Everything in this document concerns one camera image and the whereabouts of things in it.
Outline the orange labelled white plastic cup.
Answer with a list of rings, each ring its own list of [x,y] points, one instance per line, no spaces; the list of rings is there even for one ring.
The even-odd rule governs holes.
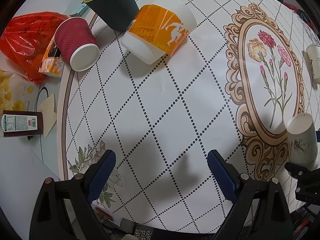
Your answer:
[[[121,39],[121,45],[146,64],[172,56],[197,26],[180,0],[153,0],[141,7]]]

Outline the yellow snack bag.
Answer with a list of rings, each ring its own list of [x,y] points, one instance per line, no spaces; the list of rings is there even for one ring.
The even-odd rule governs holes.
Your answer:
[[[0,108],[4,110],[33,111],[39,85],[14,72],[1,70]]]

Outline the dark green paper cup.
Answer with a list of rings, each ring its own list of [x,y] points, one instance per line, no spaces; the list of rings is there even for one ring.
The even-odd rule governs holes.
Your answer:
[[[125,31],[139,12],[135,0],[84,0],[111,29]]]

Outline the white paper cup with drawing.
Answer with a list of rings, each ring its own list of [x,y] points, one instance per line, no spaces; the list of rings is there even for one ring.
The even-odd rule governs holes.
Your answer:
[[[313,118],[309,113],[300,113],[287,123],[289,162],[312,171],[318,167],[318,148]]]

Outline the red ripple paper cup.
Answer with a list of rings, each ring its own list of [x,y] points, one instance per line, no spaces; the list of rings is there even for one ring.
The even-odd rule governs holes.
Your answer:
[[[54,41],[64,60],[77,72],[96,63],[100,49],[84,18],[70,17],[56,29]]]

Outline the orange tissue pack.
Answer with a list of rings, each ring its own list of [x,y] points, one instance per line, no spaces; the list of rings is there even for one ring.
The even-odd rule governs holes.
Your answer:
[[[65,61],[61,51],[57,47],[52,37],[48,47],[43,55],[39,73],[51,77],[61,77],[65,66]]]

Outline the dark brown sauce bottle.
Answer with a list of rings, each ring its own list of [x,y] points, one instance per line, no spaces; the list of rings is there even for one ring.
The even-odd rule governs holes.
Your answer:
[[[23,137],[43,133],[41,112],[4,110],[1,116],[3,137]]]

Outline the small teal box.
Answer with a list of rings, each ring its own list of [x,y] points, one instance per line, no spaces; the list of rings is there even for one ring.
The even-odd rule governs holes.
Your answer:
[[[76,0],[66,8],[64,14],[68,17],[83,17],[88,9],[89,7],[84,0]]]

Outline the floral patterned tablecloth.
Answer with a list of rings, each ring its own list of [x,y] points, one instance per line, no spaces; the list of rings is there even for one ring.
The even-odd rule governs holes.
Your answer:
[[[319,124],[305,58],[318,36],[277,0],[180,1],[197,27],[151,65],[121,44],[123,33],[95,21],[99,60],[63,74],[60,177],[85,172],[111,149],[117,162],[101,208],[154,228],[214,233],[231,208],[207,166],[216,149],[241,173],[278,178],[294,211],[302,203],[284,168],[285,126],[300,112]]]

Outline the beige paper napkin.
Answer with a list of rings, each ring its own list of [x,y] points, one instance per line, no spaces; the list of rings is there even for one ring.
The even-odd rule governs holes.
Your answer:
[[[46,98],[46,100],[39,105],[38,110],[43,115],[43,135],[46,138],[57,121],[55,94],[52,93]]]

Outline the red plastic bag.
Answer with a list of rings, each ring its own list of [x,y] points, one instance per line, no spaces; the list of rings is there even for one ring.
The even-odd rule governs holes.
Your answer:
[[[42,58],[58,26],[68,16],[58,12],[36,12],[14,17],[1,35],[1,51],[22,67],[33,83],[42,83],[46,76],[39,73]]]

